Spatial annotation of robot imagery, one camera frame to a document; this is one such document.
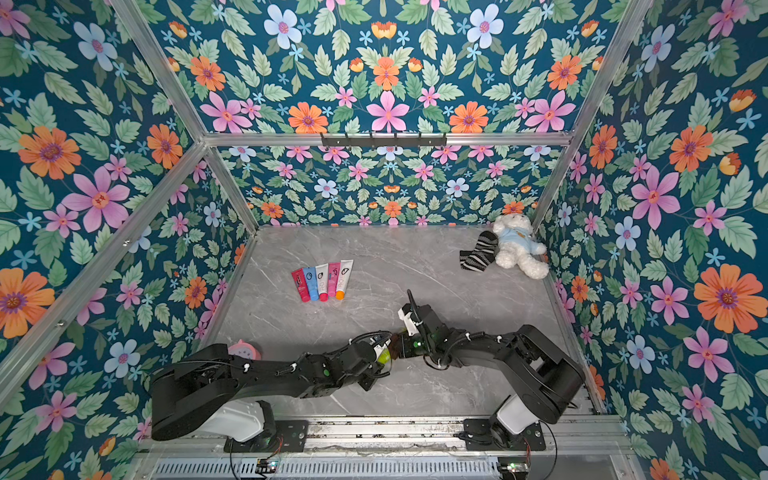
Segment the green Curaprox toothpaste tube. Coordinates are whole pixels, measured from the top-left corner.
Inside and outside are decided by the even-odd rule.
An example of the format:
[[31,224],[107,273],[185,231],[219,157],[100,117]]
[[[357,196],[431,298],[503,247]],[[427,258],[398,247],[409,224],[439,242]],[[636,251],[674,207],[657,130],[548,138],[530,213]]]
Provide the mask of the green Curaprox toothpaste tube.
[[391,361],[390,351],[386,346],[383,346],[381,348],[377,347],[376,352],[377,352],[376,361],[378,364],[386,365]]

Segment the white tube orange cap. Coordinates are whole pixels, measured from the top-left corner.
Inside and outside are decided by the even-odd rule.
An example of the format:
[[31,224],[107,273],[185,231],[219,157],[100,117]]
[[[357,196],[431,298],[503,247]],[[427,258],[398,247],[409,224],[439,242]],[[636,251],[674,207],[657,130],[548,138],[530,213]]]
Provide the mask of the white tube orange cap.
[[337,300],[343,300],[345,298],[353,266],[353,260],[342,260],[340,262],[335,294]]

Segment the brown cloth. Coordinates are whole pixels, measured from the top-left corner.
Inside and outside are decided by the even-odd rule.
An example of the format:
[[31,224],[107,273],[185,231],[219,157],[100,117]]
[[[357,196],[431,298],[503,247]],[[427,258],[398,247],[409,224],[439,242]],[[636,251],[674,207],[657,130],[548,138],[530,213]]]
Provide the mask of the brown cloth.
[[390,358],[392,361],[396,361],[400,359],[403,356],[403,342],[400,337],[393,336],[390,339],[390,343],[388,345],[388,351],[390,354]]

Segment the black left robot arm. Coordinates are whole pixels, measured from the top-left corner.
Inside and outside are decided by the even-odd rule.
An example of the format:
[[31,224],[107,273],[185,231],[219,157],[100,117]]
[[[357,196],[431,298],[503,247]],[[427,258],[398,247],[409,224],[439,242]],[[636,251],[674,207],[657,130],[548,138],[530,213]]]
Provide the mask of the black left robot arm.
[[325,397],[352,384],[368,391],[384,377],[379,354],[391,335],[374,331],[326,353],[293,361],[252,360],[210,345],[157,371],[150,382],[156,441],[181,438],[202,427],[226,403],[248,398]]

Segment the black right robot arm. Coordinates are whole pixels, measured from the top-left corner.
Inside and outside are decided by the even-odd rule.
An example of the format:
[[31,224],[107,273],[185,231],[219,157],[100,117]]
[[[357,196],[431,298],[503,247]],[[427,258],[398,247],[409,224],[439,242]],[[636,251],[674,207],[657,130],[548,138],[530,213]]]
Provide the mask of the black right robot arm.
[[558,422],[585,382],[582,368],[533,325],[499,335],[471,333],[447,326],[431,306],[413,302],[398,317],[406,327],[402,358],[422,357],[437,370],[479,366],[503,374],[512,394],[491,421],[510,435],[537,422]]

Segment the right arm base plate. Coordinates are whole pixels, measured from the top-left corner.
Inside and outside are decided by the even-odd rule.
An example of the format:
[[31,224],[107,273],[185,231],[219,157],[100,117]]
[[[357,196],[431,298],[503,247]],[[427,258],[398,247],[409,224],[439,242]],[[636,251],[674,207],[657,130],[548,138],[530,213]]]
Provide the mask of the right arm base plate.
[[469,451],[538,452],[546,449],[545,436],[539,423],[533,423],[520,434],[512,434],[500,423],[490,419],[467,418],[455,437],[463,441]]

